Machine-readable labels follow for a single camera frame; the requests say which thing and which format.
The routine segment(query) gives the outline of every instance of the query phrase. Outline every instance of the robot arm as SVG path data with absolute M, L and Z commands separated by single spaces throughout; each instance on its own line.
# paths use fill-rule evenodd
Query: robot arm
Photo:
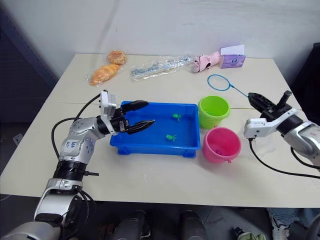
M 304 122 L 296 115 L 297 110 L 286 104 L 291 94 L 286 91 L 276 105 L 260 94 L 249 93 L 250 104 L 261 116 L 246 121 L 244 136 L 266 137 L 278 131 L 294 150 L 308 158 L 313 165 L 320 166 L 320 127 L 311 121 Z
M 150 127 L 155 121 L 146 120 L 130 125 L 125 119 L 128 111 L 148 105 L 146 101 L 134 101 L 116 108 L 115 96 L 102 91 L 100 116 L 81 118 L 70 127 L 68 137 L 62 142 L 53 178 L 48 180 L 40 198 L 34 221 L 24 223 L 5 235 L 3 240 L 68 240 L 83 227 L 80 221 L 82 199 L 89 209 L 92 198 L 82 190 L 83 177 L 98 176 L 86 170 L 94 153 L 97 140 L 107 134 L 119 132 L 134 134 Z

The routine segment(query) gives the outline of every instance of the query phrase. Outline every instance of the pink object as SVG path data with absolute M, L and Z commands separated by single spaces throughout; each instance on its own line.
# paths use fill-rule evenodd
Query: pink object
M 212 67 L 220 62 L 221 55 L 218 51 L 212 53 L 211 55 L 196 56 L 193 60 L 192 71 L 194 73 L 201 72 L 205 69 Z
M 226 127 L 215 127 L 208 131 L 203 140 L 203 154 L 212 163 L 231 163 L 241 150 L 238 135 Z

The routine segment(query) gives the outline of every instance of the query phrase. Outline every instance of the bread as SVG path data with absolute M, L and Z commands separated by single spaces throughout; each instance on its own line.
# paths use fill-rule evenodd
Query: bread
M 110 64 L 122 65 L 126 63 L 127 57 L 123 51 L 111 51 L 109 52 L 108 61 Z
M 109 64 L 100 67 L 97 71 L 92 75 L 90 85 L 101 84 L 105 81 L 111 79 L 119 69 L 119 65 Z

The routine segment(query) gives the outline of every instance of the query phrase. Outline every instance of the blue plastic tray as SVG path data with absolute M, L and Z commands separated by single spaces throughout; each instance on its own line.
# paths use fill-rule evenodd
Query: blue plastic tray
M 180 120 L 173 114 L 181 115 Z M 169 154 L 194 158 L 201 148 L 198 106 L 183 103 L 150 102 L 148 106 L 125 115 L 129 123 L 155 120 L 149 128 L 129 135 L 119 133 L 112 136 L 110 145 L 118 148 L 118 154 Z M 176 136 L 175 141 L 166 136 Z

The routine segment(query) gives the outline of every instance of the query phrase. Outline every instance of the green toy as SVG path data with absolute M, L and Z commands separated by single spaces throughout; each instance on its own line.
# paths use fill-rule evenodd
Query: green toy
M 176 141 L 176 139 L 177 139 L 177 137 L 176 137 L 177 135 L 170 135 L 170 134 L 167 134 L 165 137 L 166 137 L 166 139 L 168 139 L 168 140 L 172 140 L 173 142 L 175 142 Z
M 181 119 L 181 114 L 174 113 L 174 114 L 172 114 L 172 117 L 174 117 L 175 119 L 178 119 L 178 121 L 180 121 L 180 119 Z

